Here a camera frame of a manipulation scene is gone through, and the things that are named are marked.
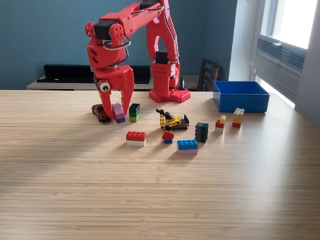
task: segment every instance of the wooden chair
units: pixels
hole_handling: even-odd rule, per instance
[[[205,85],[205,91],[212,92],[214,90],[214,81],[218,79],[219,71],[221,71],[221,66],[218,63],[205,58],[202,59],[197,91],[203,92]]]

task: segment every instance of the yellow lego brick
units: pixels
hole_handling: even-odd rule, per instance
[[[232,123],[234,123],[234,124],[242,124],[242,119],[233,119]]]
[[[182,119],[180,116],[174,116],[172,120],[166,120],[164,124],[160,124],[160,127],[162,129],[164,129],[166,125],[171,125],[171,127],[174,127],[176,125],[181,124],[181,122],[182,122]]]
[[[220,123],[221,123],[221,124],[225,124],[225,122],[226,122],[226,118],[227,118],[227,117],[226,117],[226,116],[224,116],[224,115],[223,115],[223,116],[221,116],[221,118],[220,118]]]

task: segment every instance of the toy car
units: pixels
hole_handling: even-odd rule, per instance
[[[104,106],[102,104],[93,105],[92,106],[92,113],[96,115],[99,122],[109,122],[111,119],[108,117],[104,110]]]

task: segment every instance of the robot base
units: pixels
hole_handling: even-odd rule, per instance
[[[155,90],[149,91],[149,98],[157,103],[164,101],[176,101],[177,103],[183,103],[184,101],[191,98],[191,92],[189,90],[171,90],[169,97],[162,97],[155,94]]]

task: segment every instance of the pink lego brick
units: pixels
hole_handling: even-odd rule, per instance
[[[114,112],[114,115],[124,115],[125,114],[124,109],[121,104],[119,104],[119,103],[112,104],[111,107],[112,107],[112,111]]]
[[[191,150],[179,150],[178,155],[197,155],[198,149],[191,149]]]

